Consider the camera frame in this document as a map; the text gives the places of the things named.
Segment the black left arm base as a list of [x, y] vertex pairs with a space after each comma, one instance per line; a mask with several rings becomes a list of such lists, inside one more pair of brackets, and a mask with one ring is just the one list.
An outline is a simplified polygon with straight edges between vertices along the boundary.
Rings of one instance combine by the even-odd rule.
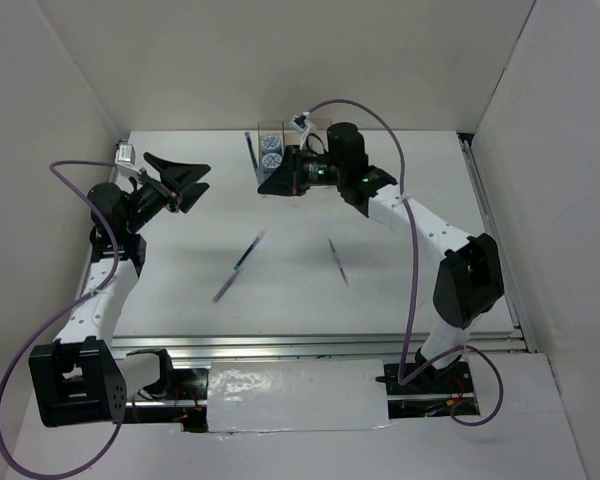
[[208, 431], [207, 368], [175, 369], [166, 384], [143, 388], [126, 404], [123, 423], [174, 424], [184, 432]]

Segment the dark blue gel pen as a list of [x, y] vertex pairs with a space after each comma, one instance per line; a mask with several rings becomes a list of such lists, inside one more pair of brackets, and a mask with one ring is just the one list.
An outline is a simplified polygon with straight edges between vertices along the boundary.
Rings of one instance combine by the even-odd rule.
[[244, 251], [244, 253], [241, 255], [241, 257], [239, 258], [239, 260], [234, 265], [234, 267], [233, 267], [234, 271], [237, 272], [237, 271], [239, 271], [241, 269], [241, 267], [242, 267], [243, 263], [245, 262], [245, 260], [253, 252], [253, 250], [257, 247], [257, 245], [260, 243], [260, 241], [263, 239], [263, 237], [265, 235], [266, 235], [266, 231], [265, 230], [260, 230], [258, 232], [258, 234], [254, 238], [254, 240], [251, 242], [251, 244], [247, 247], [247, 249]]

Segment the thin black white pen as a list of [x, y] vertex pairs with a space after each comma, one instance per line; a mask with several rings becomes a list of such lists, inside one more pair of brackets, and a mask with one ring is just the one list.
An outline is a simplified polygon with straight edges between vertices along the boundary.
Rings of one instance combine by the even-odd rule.
[[339, 270], [339, 273], [340, 273], [340, 275], [341, 275], [341, 277], [342, 277], [342, 279], [343, 279], [343, 282], [344, 282], [344, 284], [345, 284], [345, 285], [347, 285], [347, 286], [348, 286], [348, 285], [349, 285], [348, 278], [347, 278], [347, 276], [346, 276], [346, 273], [345, 273], [345, 271], [344, 271], [344, 268], [343, 268], [342, 262], [341, 262], [341, 260], [340, 260], [340, 257], [339, 257], [339, 255], [338, 255], [338, 253], [337, 253], [337, 250], [336, 250], [336, 248], [335, 248], [335, 245], [334, 245], [334, 243], [333, 243], [333, 241], [332, 241], [332, 239], [331, 239], [331, 238], [328, 238], [328, 243], [329, 243], [329, 247], [330, 247], [330, 249], [331, 249], [331, 252], [332, 252], [332, 255], [333, 255], [334, 261], [335, 261], [335, 263], [336, 263], [336, 265], [337, 265], [337, 268], [338, 268], [338, 270]]

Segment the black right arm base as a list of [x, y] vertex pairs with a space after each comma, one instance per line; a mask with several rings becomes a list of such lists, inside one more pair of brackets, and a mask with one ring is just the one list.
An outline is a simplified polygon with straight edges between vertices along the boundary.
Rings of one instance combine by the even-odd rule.
[[469, 365], [459, 361], [434, 379], [429, 368], [406, 385], [397, 383], [398, 363], [385, 363], [384, 373], [376, 380], [385, 386], [390, 419], [448, 417], [454, 405], [457, 416], [479, 414]]

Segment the light blue clear pen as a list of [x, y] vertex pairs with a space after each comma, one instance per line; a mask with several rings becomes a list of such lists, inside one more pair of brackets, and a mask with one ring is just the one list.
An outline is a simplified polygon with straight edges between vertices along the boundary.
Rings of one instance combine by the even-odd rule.
[[251, 160], [252, 168], [253, 168], [254, 175], [255, 175], [255, 178], [256, 178], [256, 183], [259, 184], [260, 183], [259, 165], [258, 165], [258, 161], [256, 159], [255, 150], [254, 150], [254, 146], [253, 146], [253, 142], [252, 142], [252, 138], [251, 138], [250, 132], [249, 131], [245, 131], [244, 132], [244, 137], [245, 137], [247, 149], [248, 149], [248, 152], [249, 152], [249, 155], [250, 155], [250, 160]]

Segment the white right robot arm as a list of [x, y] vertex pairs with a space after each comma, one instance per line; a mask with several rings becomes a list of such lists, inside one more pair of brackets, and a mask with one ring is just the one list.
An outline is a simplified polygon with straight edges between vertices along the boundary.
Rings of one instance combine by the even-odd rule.
[[416, 379], [428, 392], [451, 379], [473, 322], [504, 294], [496, 241], [454, 227], [402, 192], [398, 181], [369, 162], [365, 140], [348, 122], [331, 125], [327, 147], [317, 153], [307, 143], [264, 146], [259, 167], [262, 195], [298, 197], [310, 188], [333, 186], [341, 198], [367, 218], [428, 253], [438, 266], [432, 294], [437, 319], [416, 353]]

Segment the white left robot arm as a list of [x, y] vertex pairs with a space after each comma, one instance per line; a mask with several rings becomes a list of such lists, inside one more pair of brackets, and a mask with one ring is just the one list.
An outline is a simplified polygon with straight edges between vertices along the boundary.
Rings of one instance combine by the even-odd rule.
[[137, 392], [164, 399], [176, 390], [178, 376], [166, 350], [135, 350], [117, 360], [111, 342], [145, 264], [147, 245], [141, 229], [163, 210], [188, 212], [208, 190], [203, 178], [211, 168], [167, 161], [149, 152], [143, 158], [155, 177], [127, 156], [114, 166], [129, 179], [132, 191], [107, 181], [85, 195], [93, 227], [84, 292], [54, 340], [34, 347], [28, 360], [47, 427], [120, 423]]

